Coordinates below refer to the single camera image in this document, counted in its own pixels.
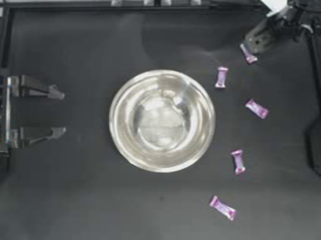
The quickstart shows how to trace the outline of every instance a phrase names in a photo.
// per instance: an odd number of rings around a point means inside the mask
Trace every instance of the candy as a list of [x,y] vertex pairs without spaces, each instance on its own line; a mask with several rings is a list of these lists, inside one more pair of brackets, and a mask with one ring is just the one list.
[[246,171],[245,163],[244,163],[244,150],[236,150],[232,152],[234,157],[234,164],[236,164],[236,174],[241,174]]
[[257,59],[257,57],[250,53],[250,51],[248,50],[245,43],[242,43],[242,44],[240,45],[240,47],[241,47],[241,50],[242,50],[244,54],[246,55],[246,61],[248,61],[248,63],[249,63],[249,64],[253,64],[254,62],[257,62],[258,59]]
[[216,88],[226,88],[226,75],[228,75],[229,69],[226,67],[218,68],[218,77],[217,77],[217,83]]
[[230,221],[234,220],[237,211],[218,200],[217,196],[210,201],[210,207],[224,214]]
[[268,117],[269,110],[268,110],[267,108],[264,108],[260,104],[257,104],[253,99],[248,102],[246,107],[248,107],[263,119],[265,119],[265,118]]

